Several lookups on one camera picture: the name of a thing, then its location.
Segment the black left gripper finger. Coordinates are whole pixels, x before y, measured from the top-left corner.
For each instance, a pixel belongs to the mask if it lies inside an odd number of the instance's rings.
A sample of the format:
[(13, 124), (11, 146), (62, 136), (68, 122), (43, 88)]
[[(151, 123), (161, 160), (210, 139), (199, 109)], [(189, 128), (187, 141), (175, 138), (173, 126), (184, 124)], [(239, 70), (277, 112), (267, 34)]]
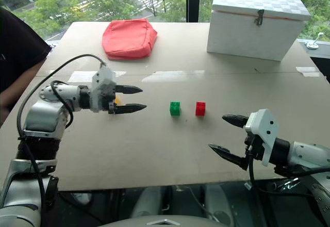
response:
[(143, 90), (136, 86), (130, 86), (130, 85), (116, 85), (115, 86), (115, 92), (116, 93), (122, 93), (122, 94), (135, 94), (140, 93)]
[(126, 104), (126, 105), (116, 105), (114, 107), (114, 113), (119, 114), (130, 114), (145, 109), (147, 106), (143, 104)]

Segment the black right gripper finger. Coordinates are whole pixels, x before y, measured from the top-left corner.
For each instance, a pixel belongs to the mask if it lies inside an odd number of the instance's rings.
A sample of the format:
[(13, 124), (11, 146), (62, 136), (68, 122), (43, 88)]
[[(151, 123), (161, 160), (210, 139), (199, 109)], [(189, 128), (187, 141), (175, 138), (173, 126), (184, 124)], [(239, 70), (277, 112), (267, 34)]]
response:
[(245, 169), (244, 157), (239, 157), (235, 154), (232, 154), (227, 148), (221, 147), (216, 144), (209, 143), (208, 146), (224, 160), (239, 166), (241, 169)]
[(226, 114), (222, 116), (222, 119), (233, 126), (244, 128), (249, 118), (242, 115)]

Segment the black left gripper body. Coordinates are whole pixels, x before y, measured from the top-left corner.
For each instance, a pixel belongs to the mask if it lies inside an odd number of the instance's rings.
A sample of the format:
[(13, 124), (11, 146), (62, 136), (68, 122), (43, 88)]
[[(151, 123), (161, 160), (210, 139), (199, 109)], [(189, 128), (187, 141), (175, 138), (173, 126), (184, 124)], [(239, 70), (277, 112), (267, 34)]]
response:
[(116, 84), (114, 82), (105, 82), (101, 84), (101, 104), (102, 110), (109, 114), (115, 113)]

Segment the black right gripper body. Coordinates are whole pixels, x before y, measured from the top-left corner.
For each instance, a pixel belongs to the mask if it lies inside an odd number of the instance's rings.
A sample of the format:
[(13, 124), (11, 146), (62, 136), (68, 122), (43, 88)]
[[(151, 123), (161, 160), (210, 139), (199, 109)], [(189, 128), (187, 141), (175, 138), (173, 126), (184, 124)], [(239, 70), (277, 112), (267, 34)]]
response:
[(262, 146), (263, 140), (255, 134), (248, 133), (244, 141), (246, 145), (245, 148), (245, 157), (242, 162), (242, 169), (247, 170), (249, 166), (249, 161), (253, 158), (256, 160), (262, 160), (264, 154), (264, 147)]

